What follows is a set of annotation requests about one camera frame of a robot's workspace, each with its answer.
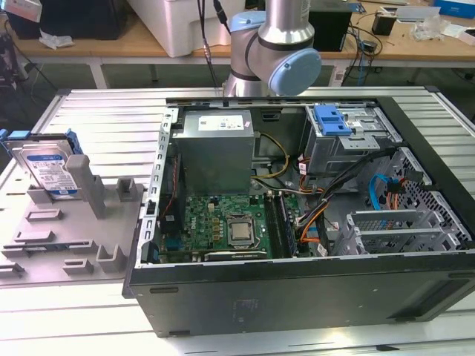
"motherboard chip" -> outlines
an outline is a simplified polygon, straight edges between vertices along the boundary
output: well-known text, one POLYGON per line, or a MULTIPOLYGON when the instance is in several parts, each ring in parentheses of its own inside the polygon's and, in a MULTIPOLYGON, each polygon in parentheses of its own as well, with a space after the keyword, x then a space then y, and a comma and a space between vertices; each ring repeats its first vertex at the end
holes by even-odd
POLYGON ((227 217, 228 244, 235 248, 248 248, 254 244, 254 219, 248 215, 227 217))
POLYGON ((251 234, 247 223, 237 222, 231 224, 232 239, 233 240, 250 240, 251 234))

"computer tower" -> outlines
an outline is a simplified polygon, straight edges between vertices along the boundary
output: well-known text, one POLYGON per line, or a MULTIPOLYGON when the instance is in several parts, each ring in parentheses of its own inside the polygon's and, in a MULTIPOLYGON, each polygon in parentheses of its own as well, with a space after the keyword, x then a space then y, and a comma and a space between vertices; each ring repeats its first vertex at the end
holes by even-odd
POLYGON ((313 47, 320 52, 341 52, 352 12, 341 0, 312 0, 309 22, 315 28, 313 47))
POLYGON ((125 0, 40 0, 39 23, 7 13, 20 39, 38 39, 39 29, 73 39, 118 39, 127 22, 125 0))

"aluminum extrusion table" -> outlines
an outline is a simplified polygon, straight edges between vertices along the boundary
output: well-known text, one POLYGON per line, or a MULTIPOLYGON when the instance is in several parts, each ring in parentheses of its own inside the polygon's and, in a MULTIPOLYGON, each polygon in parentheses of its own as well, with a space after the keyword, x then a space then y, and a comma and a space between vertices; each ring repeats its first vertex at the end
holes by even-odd
MULTIPOLYGON (((475 197, 475 127, 442 94, 422 87, 311 88, 322 99, 392 96, 475 197)), ((221 97, 214 89, 72 90, 56 96, 34 128, 78 133, 91 170, 105 184, 134 177, 147 184, 166 98, 221 97)), ((27 180, 12 161, 0 176, 0 243, 6 243, 28 203, 27 180)), ((122 298, 122 281, 76 286, 0 289, 2 355, 370 355, 376 345, 392 355, 473 355, 475 294, 429 323, 356 326, 291 332, 159 339, 135 300, 122 298)))

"wooden desk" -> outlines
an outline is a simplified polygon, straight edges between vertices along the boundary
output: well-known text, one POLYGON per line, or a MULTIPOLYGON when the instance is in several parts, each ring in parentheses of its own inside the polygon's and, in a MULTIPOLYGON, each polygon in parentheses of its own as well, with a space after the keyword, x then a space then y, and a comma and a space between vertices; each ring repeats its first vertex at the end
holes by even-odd
MULTIPOLYGON (((363 3, 367 14, 375 13, 381 7, 380 4, 363 3)), ((358 23, 363 15, 353 14, 352 23, 362 29, 371 32, 374 16, 366 16, 358 23)), ((453 24, 463 26, 475 26, 475 20, 460 19, 457 17, 443 16, 453 24)), ((435 61, 435 62, 472 62, 475 64, 475 46, 445 36, 443 40, 416 41, 410 36, 410 29, 413 24, 400 24, 396 21, 389 36, 378 36, 382 40, 384 48, 378 55, 378 61, 435 61)), ((362 39, 370 39, 371 36, 361 33, 362 39)), ((344 44, 344 49, 348 53, 356 54, 356 41, 352 36, 348 36, 344 44)))
MULTIPOLYGON (((380 4, 363 3, 367 14, 376 12, 380 4)), ((361 15, 354 14, 352 23, 356 25, 361 15)), ((475 20, 448 18, 454 24, 475 26, 475 20)), ((371 31, 374 17, 367 16, 358 26, 371 31)), ((384 49, 373 62, 375 66, 388 67, 474 67, 475 47, 458 39, 445 37, 443 41, 417 42, 409 35, 411 24, 395 23, 390 36, 380 36, 384 49)), ((371 36, 362 34, 363 39, 371 36)), ((196 50, 190 56, 170 58, 151 35, 145 25, 132 17, 122 37, 116 41, 97 41, 92 39, 74 40, 73 47, 51 50, 36 40, 15 38, 22 52, 36 63, 74 63, 86 64, 98 88, 108 84, 102 72, 106 64, 144 64, 151 65, 152 76, 155 65, 201 64, 206 63, 203 50, 196 50)), ((227 65, 230 62, 230 46, 212 47, 213 63, 227 65)), ((344 73, 356 55, 356 42, 348 36, 341 52, 322 52, 324 65, 333 66, 330 86, 340 86, 344 73)))

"yellow wire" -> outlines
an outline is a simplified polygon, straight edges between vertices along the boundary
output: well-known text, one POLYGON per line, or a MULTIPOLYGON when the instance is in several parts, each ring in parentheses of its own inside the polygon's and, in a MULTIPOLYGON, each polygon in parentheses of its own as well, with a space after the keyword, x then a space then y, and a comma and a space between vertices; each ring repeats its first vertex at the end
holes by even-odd
POLYGON ((285 151, 285 148, 283 147, 283 145, 281 145, 280 142, 278 140, 276 140, 274 137, 272 137, 269 134, 264 133, 264 132, 261 132, 261 136, 267 137, 268 139, 270 139, 272 142, 274 142, 282 150, 282 152, 284 153, 284 156, 285 156, 285 164, 279 172, 275 172, 275 173, 272 173, 272 174, 264 174, 262 176, 251 176, 251 178, 267 179, 267 178, 279 177, 281 174, 284 174, 285 171, 287 170, 287 168, 289 167, 289 155, 285 151))

